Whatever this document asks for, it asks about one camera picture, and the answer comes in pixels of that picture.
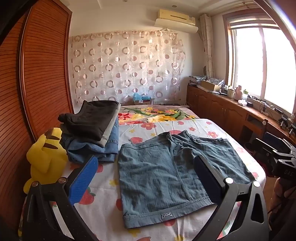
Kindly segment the teal blue denim shorts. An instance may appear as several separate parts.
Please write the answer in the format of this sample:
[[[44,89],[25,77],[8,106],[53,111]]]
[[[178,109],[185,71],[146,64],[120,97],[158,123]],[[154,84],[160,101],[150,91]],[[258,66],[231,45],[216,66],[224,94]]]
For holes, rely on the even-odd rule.
[[[155,225],[212,204],[193,166],[202,155],[224,177],[248,184],[254,176],[224,138],[164,132],[143,143],[123,144],[118,156],[126,228]]]

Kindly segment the blue folded jeans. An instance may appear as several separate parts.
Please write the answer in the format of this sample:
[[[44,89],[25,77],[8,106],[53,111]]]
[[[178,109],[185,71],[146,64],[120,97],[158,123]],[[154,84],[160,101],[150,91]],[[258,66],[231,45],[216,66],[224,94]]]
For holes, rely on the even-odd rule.
[[[75,137],[68,132],[63,124],[60,125],[60,129],[62,130],[60,145],[66,150],[70,162],[82,164],[88,161],[91,156],[95,156],[99,162],[113,163],[115,161],[119,143],[118,119],[116,119],[104,147],[91,143],[86,139]]]

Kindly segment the yellow plush toy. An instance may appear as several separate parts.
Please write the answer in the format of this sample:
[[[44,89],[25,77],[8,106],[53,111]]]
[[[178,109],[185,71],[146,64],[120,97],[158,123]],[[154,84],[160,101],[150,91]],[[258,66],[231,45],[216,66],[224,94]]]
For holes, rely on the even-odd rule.
[[[31,178],[25,183],[23,191],[28,194],[33,182],[55,183],[62,177],[67,165],[66,150],[60,145],[62,130],[50,128],[30,147],[26,157],[31,165]]]

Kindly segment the long wooden side cabinet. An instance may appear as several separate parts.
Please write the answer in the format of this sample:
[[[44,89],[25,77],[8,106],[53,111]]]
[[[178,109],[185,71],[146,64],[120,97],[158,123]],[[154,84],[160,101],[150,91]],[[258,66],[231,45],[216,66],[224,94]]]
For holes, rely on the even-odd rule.
[[[276,120],[251,107],[240,106],[228,97],[189,85],[186,103],[198,117],[212,120],[242,146],[252,138],[262,138],[265,132],[284,138],[295,146],[295,135],[290,136]]]

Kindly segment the black folded pants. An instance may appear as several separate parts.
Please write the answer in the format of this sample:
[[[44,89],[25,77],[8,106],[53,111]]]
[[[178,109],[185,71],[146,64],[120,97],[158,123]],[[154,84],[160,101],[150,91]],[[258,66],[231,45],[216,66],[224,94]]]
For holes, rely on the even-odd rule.
[[[83,101],[78,113],[60,114],[58,121],[69,134],[99,142],[118,107],[119,103],[114,100]]]

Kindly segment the pink figurine on sill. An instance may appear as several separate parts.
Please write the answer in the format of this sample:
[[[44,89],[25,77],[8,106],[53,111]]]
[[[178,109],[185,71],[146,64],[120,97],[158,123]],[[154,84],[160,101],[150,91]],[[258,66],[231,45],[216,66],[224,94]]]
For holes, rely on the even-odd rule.
[[[242,86],[238,85],[235,89],[235,93],[234,93],[234,99],[236,101],[239,101],[241,99],[243,99],[243,92],[242,92]]]

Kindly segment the white cup on cabinet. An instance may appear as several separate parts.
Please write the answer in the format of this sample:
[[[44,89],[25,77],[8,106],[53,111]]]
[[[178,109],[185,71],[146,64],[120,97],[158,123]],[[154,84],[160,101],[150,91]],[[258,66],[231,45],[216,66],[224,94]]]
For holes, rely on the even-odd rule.
[[[234,89],[229,88],[229,89],[227,90],[227,96],[228,96],[228,98],[234,98],[234,92],[235,92]]]

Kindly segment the cardboard box on cabinet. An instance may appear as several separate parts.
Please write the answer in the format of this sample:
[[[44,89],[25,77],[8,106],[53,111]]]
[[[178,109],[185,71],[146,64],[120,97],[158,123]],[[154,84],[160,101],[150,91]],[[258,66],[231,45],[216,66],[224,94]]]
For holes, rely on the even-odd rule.
[[[209,91],[219,91],[221,89],[221,85],[215,85],[205,80],[201,81],[201,87]]]

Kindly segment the wooden framed window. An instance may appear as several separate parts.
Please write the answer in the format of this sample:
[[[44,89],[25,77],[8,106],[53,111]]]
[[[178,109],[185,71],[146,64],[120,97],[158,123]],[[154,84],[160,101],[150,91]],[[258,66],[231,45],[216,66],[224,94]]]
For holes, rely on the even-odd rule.
[[[284,31],[262,9],[223,15],[227,83],[295,114],[295,51]]]

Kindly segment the blue item on headboard box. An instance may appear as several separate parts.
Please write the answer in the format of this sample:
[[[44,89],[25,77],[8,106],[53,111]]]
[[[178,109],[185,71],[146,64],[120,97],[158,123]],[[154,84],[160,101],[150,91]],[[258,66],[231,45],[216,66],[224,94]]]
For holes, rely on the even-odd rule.
[[[133,95],[133,103],[135,105],[150,105],[153,103],[153,99],[146,94],[135,93]]]

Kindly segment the brown louvered wooden wardrobe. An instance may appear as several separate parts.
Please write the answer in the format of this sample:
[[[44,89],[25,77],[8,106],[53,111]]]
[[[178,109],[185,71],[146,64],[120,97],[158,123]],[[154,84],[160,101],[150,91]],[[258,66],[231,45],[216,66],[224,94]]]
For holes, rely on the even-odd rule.
[[[26,153],[73,111],[72,13],[61,1],[1,1],[1,233],[16,234],[30,178]]]

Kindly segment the pink circle pattern curtain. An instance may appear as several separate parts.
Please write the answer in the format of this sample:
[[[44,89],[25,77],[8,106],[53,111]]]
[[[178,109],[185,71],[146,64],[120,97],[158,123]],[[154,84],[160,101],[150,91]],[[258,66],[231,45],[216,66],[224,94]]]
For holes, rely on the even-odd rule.
[[[135,93],[180,103],[186,53],[177,33],[162,30],[76,35],[69,41],[72,100],[127,103]]]

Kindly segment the white patterned window drape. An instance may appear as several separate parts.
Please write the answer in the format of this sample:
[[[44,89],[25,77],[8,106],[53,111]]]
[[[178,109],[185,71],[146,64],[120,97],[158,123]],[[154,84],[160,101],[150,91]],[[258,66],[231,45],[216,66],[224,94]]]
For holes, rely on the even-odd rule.
[[[204,44],[204,50],[206,53],[206,71],[207,77],[214,77],[214,64],[213,64],[213,28],[210,16],[207,14],[200,15],[200,24],[202,31],[202,40]]]

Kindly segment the white wall air conditioner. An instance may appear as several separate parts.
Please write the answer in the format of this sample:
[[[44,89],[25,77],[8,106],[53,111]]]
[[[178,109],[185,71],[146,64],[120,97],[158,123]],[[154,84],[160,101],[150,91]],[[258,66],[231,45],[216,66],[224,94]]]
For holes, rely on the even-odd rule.
[[[190,34],[195,34],[198,31],[195,17],[166,9],[159,9],[154,25]]]

